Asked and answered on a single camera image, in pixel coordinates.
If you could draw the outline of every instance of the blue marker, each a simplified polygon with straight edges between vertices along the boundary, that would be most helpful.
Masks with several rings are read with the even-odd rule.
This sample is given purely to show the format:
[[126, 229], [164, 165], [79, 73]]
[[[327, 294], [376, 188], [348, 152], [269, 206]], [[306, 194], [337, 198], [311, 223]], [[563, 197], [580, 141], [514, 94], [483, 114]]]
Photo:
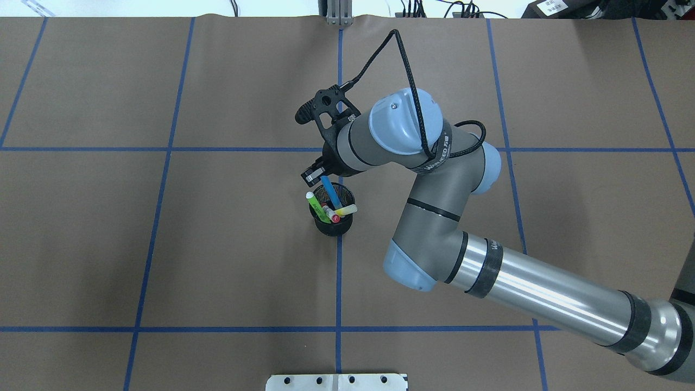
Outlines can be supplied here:
[[326, 189], [326, 193], [328, 194], [328, 197], [331, 199], [331, 202], [333, 203], [333, 208], [342, 208], [343, 204], [341, 204], [341, 200], [340, 198], [338, 198], [336, 190], [333, 189], [333, 184], [331, 183], [331, 180], [324, 175], [321, 177], [321, 183], [323, 183], [323, 188]]

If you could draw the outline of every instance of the black band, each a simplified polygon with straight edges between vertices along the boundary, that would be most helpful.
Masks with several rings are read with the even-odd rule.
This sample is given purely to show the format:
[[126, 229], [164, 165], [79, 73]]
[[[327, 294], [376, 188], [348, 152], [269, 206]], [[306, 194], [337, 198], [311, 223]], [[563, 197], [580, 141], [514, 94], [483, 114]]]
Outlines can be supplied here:
[[690, 320], [688, 313], [685, 312], [683, 307], [678, 304], [671, 303], [673, 308], [676, 309], [678, 317], [680, 318], [680, 342], [678, 343], [678, 348], [673, 357], [664, 365], [663, 367], [656, 369], [654, 371], [647, 372], [648, 374], [656, 376], [666, 376], [672, 374], [680, 368], [685, 360], [690, 354], [690, 349], [693, 346], [693, 322]]
[[673, 292], [671, 292], [671, 298], [695, 307], [695, 294], [691, 292], [675, 288]]
[[439, 135], [439, 139], [437, 139], [435, 146], [436, 154], [434, 155], [433, 159], [427, 160], [425, 163], [422, 163], [417, 167], [408, 167], [408, 169], [417, 174], [427, 174], [428, 172], [444, 164], [446, 159], [449, 159], [449, 154], [451, 153], [451, 125], [449, 125], [449, 122], [443, 122], [441, 134]]
[[478, 298], [487, 296], [493, 285], [495, 285], [497, 275], [500, 273], [500, 267], [502, 267], [502, 257], [504, 256], [504, 250], [501, 244], [494, 240], [485, 240], [487, 241], [487, 254], [485, 254], [485, 260], [482, 262], [482, 268], [473, 286], [466, 291], [467, 294]]
[[630, 323], [625, 335], [612, 345], [601, 345], [618, 354], [625, 354], [642, 344], [651, 327], [651, 309], [646, 301], [630, 292], [621, 291], [630, 301]]
[[444, 216], [444, 217], [446, 217], [446, 218], [450, 218], [450, 219], [452, 219], [453, 221], [456, 221], [457, 223], [459, 222], [459, 220], [461, 220], [461, 216], [457, 216], [457, 215], [455, 215], [455, 214], [453, 214], [453, 213], [451, 213], [451, 212], [447, 212], [447, 211], [444, 210], [444, 209], [439, 209], [438, 207], [434, 207], [434, 206], [432, 206], [432, 205], [430, 205], [430, 204], [426, 204], [426, 203], [424, 203], [424, 202], [422, 202], [422, 201], [418, 201], [418, 200], [416, 200], [416, 199], [414, 199], [414, 198], [408, 198], [408, 201], [407, 201], [407, 202], [408, 202], [410, 205], [415, 205], [415, 206], [417, 206], [417, 207], [423, 208], [424, 210], [430, 211], [430, 212], [432, 212], [432, 213], [436, 213], [436, 214], [438, 214], [439, 216]]
[[454, 269], [451, 270], [449, 278], [447, 278], [446, 281], [444, 281], [445, 284], [452, 282], [454, 280], [454, 277], [456, 277], [456, 274], [459, 273], [461, 263], [464, 261], [464, 254], [466, 254], [466, 247], [468, 247], [468, 233], [464, 232], [464, 240], [461, 241], [461, 250], [459, 250], [459, 257], [456, 259]]

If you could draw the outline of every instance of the cable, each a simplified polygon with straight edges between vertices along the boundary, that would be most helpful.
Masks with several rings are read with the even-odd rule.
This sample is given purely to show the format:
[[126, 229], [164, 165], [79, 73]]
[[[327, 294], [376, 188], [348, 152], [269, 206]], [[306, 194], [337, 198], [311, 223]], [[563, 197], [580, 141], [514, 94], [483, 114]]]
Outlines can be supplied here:
[[508, 17], [506, 17], [506, 16], [504, 16], [504, 15], [502, 15], [502, 14], [494, 13], [494, 12], [492, 12], [492, 11], [480, 11], [480, 12], [477, 12], [477, 13], [472, 13], [472, 14], [470, 14], [468, 17], [476, 17], [476, 16], [474, 16], [474, 15], [480, 15], [480, 14], [493, 14], [493, 15], [501, 16], [501, 17], [503, 17], [503, 18], [505, 18], [505, 19], [509, 19]]
[[398, 30], [393, 29], [389, 32], [389, 34], [386, 36], [386, 39], [382, 42], [381, 45], [377, 48], [377, 50], [372, 54], [372, 56], [367, 60], [367, 63], [364, 65], [362, 70], [355, 76], [352, 80], [347, 82], [347, 85], [350, 85], [353, 87], [357, 82], [362, 78], [364, 75], [364, 72], [367, 72], [367, 68], [369, 68], [369, 65], [372, 65], [372, 62], [374, 61], [375, 58], [379, 55], [381, 50], [386, 46], [387, 43], [391, 40], [391, 37], [395, 36], [395, 40], [398, 43], [398, 51], [400, 52], [400, 58], [403, 60], [403, 67], [405, 67], [405, 74], [408, 77], [408, 84], [410, 85], [410, 92], [413, 95], [413, 103], [415, 104], [415, 114], [418, 118], [418, 125], [420, 127], [420, 144], [423, 148], [423, 151], [425, 151], [425, 155], [427, 155], [428, 159], [434, 159], [435, 158], [435, 153], [430, 150], [430, 147], [427, 145], [427, 133], [425, 132], [425, 120], [423, 119], [423, 110], [420, 108], [420, 97], [418, 96], [418, 89], [415, 86], [415, 79], [413, 78], [413, 71], [410, 68], [410, 62], [408, 62], [408, 55], [405, 53], [405, 46], [403, 45], [403, 39], [400, 37], [400, 32]]
[[468, 6], [466, 7], [466, 10], [461, 13], [461, 17], [472, 17], [471, 13], [476, 13], [480, 11], [480, 7], [476, 6], [473, 3], [473, 0], [471, 0], [470, 3], [468, 3]]
[[425, 6], [423, 5], [423, 0], [420, 0], [420, 17], [427, 17], [427, 14], [425, 14]]
[[454, 1], [453, 3], [450, 3], [449, 8], [446, 9], [446, 12], [444, 13], [444, 17], [447, 17], [447, 15], [449, 15], [449, 11], [451, 11], [451, 8], [457, 4], [459, 4], [461, 6], [461, 14], [463, 14], [464, 10], [466, 8], [466, 4], [464, 4], [463, 1]]
[[236, 5], [236, 0], [229, 0], [231, 7], [234, 9], [234, 17], [239, 17], [239, 6]]
[[466, 148], [465, 150], [454, 152], [454, 153], [450, 154], [449, 159], [454, 158], [454, 157], [464, 156], [465, 154], [473, 153], [478, 148], [480, 148], [482, 146], [483, 141], [485, 141], [485, 136], [487, 135], [487, 131], [485, 130], [485, 125], [483, 125], [482, 122], [476, 121], [476, 120], [467, 120], [467, 121], [461, 121], [461, 122], [455, 124], [454, 126], [455, 127], [461, 127], [464, 125], [476, 125], [476, 126], [478, 126], [480, 128], [480, 138], [478, 139], [478, 141], [475, 144]]

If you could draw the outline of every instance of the blue tape line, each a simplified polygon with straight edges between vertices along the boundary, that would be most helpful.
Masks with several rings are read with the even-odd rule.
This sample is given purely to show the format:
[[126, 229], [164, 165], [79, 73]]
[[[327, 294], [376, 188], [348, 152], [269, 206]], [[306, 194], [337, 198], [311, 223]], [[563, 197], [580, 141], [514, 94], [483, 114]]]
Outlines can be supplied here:
[[321, 152], [314, 147], [0, 147], [15, 152]]
[[546, 362], [543, 359], [543, 345], [541, 344], [541, 333], [538, 321], [533, 319], [533, 335], [536, 340], [536, 355], [538, 356], [538, 368], [541, 371], [541, 385], [543, 391], [548, 391], [548, 377], [546, 376]]
[[271, 326], [271, 327], [141, 327], [141, 333], [333, 333], [333, 326]]
[[[338, 85], [343, 83], [343, 29], [338, 30]], [[343, 110], [343, 103], [338, 103], [338, 110]], [[343, 184], [343, 177], [338, 177]], [[343, 373], [343, 236], [339, 236], [336, 245], [336, 373]]]
[[343, 235], [338, 237], [336, 262], [336, 373], [340, 374], [342, 368], [342, 338], [343, 329]]
[[656, 87], [654, 87], [654, 81], [651, 77], [651, 72], [649, 72], [649, 65], [647, 65], [647, 57], [644, 55], [644, 48], [642, 47], [642, 39], [639, 37], [639, 29], [637, 28], [637, 19], [632, 18], [632, 28], [635, 30], [635, 38], [637, 39], [637, 47], [639, 48], [639, 55], [642, 57], [642, 65], [644, 66], [644, 73], [647, 76], [647, 81], [649, 82], [649, 88], [651, 88], [652, 95], [654, 96], [654, 102], [656, 102], [656, 108], [659, 111], [659, 116], [661, 117], [661, 123], [664, 125], [664, 131], [666, 132], [666, 138], [669, 139], [669, 145], [671, 146], [671, 151], [673, 152], [673, 160], [676, 161], [676, 167], [678, 168], [678, 174], [680, 175], [680, 181], [683, 183], [683, 189], [685, 190], [685, 195], [688, 197], [688, 203], [690, 204], [690, 211], [695, 216], [695, 202], [693, 202], [692, 194], [690, 193], [690, 187], [688, 186], [688, 181], [685, 179], [685, 174], [683, 172], [683, 167], [680, 165], [680, 159], [678, 158], [678, 153], [676, 152], [676, 144], [673, 142], [673, 137], [671, 136], [671, 130], [669, 129], [669, 124], [666, 122], [666, 116], [664, 115], [664, 109], [661, 106], [661, 100], [656, 92]]
[[166, 147], [2, 147], [15, 152], [165, 152]]
[[671, 148], [509, 147], [501, 152], [673, 152]]
[[[509, 134], [507, 133], [507, 119], [505, 117], [505, 106], [502, 102], [502, 88], [500, 87], [500, 76], [497, 69], [497, 57], [495, 55], [495, 43], [492, 36], [492, 24], [490, 19], [485, 20], [487, 24], [487, 36], [490, 44], [490, 57], [492, 59], [492, 71], [495, 76], [495, 89], [497, 90], [497, 103], [500, 107], [500, 118], [502, 120], [502, 134], [505, 137], [505, 147], [507, 148], [507, 167], [509, 169], [509, 178], [512, 182], [512, 196], [514, 198], [514, 211], [516, 212], [516, 225], [519, 232], [519, 238], [521, 239], [521, 247], [523, 253], [527, 254], [526, 251], [526, 236], [523, 231], [523, 220], [521, 219], [521, 207], [519, 205], [518, 191], [516, 189], [516, 177], [514, 176], [514, 165], [512, 163], [512, 150], [509, 144]], [[541, 384], [543, 385], [543, 391], [548, 389], [548, 380], [546, 378], [546, 366], [543, 361], [543, 347], [541, 345], [541, 338], [538, 329], [538, 321], [533, 319], [533, 331], [536, 337], [536, 356], [538, 357], [538, 368], [541, 373]]]
[[0, 147], [5, 143], [5, 137], [7, 137], [7, 132], [10, 131], [10, 124], [12, 123], [12, 117], [15, 116], [15, 110], [17, 109], [17, 104], [19, 103], [19, 98], [22, 96], [22, 91], [24, 89], [24, 84], [26, 83], [26, 78], [29, 75], [29, 70], [31, 69], [31, 64], [34, 62], [34, 57], [36, 57], [36, 51], [39, 50], [39, 44], [41, 43], [41, 37], [46, 30], [46, 24], [48, 23], [48, 18], [44, 18], [43, 23], [41, 23], [41, 29], [39, 30], [39, 35], [36, 37], [36, 42], [34, 42], [34, 48], [31, 50], [31, 55], [29, 56], [29, 61], [26, 63], [26, 68], [24, 68], [24, 74], [22, 75], [22, 80], [19, 82], [19, 88], [15, 94], [15, 100], [12, 102], [10, 107], [10, 113], [7, 116], [7, 121], [5, 121], [5, 127], [3, 128], [2, 135], [0, 135]]
[[131, 339], [131, 350], [128, 353], [128, 365], [126, 367], [126, 377], [123, 380], [123, 391], [128, 391], [130, 388], [130, 379], [133, 375], [133, 363], [135, 362], [135, 351], [138, 347], [138, 336], [139, 333], [136, 331], [133, 333], [133, 338]]
[[[186, 41], [186, 52], [183, 55], [183, 65], [181, 66], [181, 78], [179, 79], [179, 89], [177, 91], [176, 104], [174, 106], [174, 115], [172, 118], [172, 127], [169, 133], [169, 143], [167, 156], [164, 160], [164, 169], [162, 171], [162, 180], [159, 185], [159, 195], [157, 197], [157, 207], [154, 211], [154, 222], [152, 223], [152, 234], [150, 235], [149, 248], [147, 250], [147, 261], [145, 262], [145, 273], [142, 277], [142, 287], [140, 288], [140, 300], [138, 301], [138, 313], [135, 319], [135, 327], [140, 327], [142, 321], [142, 309], [145, 306], [145, 294], [147, 293], [147, 283], [149, 282], [149, 271], [152, 266], [152, 256], [154, 254], [154, 244], [157, 239], [157, 229], [159, 227], [159, 216], [162, 211], [162, 201], [164, 199], [164, 190], [167, 184], [167, 176], [169, 173], [169, 164], [172, 156], [172, 146], [174, 145], [174, 136], [176, 135], [176, 125], [179, 119], [179, 107], [181, 105], [181, 95], [183, 94], [183, 85], [186, 81], [186, 68], [188, 67], [188, 55], [190, 53], [190, 43], [193, 39], [193, 28], [195, 27], [195, 17], [190, 18], [190, 26], [188, 27], [188, 39]], [[133, 333], [133, 341], [131, 343], [131, 352], [128, 357], [128, 367], [126, 376], [123, 382], [123, 390], [128, 391], [130, 388], [130, 378], [133, 373], [133, 363], [135, 362], [135, 353], [138, 348], [138, 331]]]
[[[0, 326], [0, 333], [335, 333], [335, 326]], [[341, 333], [472, 333], [534, 331], [529, 325], [501, 326], [341, 326]], [[540, 331], [558, 331], [539, 325]]]
[[322, 152], [316, 147], [173, 147], [175, 152]]
[[521, 220], [521, 207], [519, 206], [518, 193], [516, 191], [516, 177], [514, 176], [514, 165], [512, 162], [512, 152], [509, 145], [509, 134], [507, 133], [507, 119], [505, 117], [505, 105], [502, 102], [502, 89], [500, 88], [500, 76], [497, 71], [497, 57], [495, 55], [495, 44], [492, 38], [492, 25], [490, 19], [485, 19], [487, 24], [487, 38], [490, 44], [490, 56], [492, 59], [492, 72], [495, 77], [495, 89], [497, 90], [497, 104], [500, 109], [500, 119], [502, 121], [502, 135], [505, 137], [505, 148], [507, 148], [507, 167], [509, 169], [509, 178], [512, 181], [512, 196], [514, 198], [514, 210], [516, 211], [516, 225], [521, 239], [521, 247], [523, 253], [526, 254], [526, 236], [523, 231], [523, 222]]
[[0, 333], [132, 333], [134, 327], [0, 326]]
[[495, 331], [533, 331], [534, 326], [343, 326], [344, 333], [472, 333]]

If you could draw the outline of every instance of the white label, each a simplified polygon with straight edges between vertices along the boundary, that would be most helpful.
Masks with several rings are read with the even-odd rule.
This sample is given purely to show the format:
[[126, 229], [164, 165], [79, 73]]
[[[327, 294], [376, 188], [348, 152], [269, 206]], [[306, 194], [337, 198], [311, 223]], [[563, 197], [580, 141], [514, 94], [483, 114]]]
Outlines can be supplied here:
[[566, 10], [568, 7], [562, 0], [547, 0], [543, 3], [538, 3], [538, 8], [543, 11], [546, 16], [551, 16], [562, 10]]

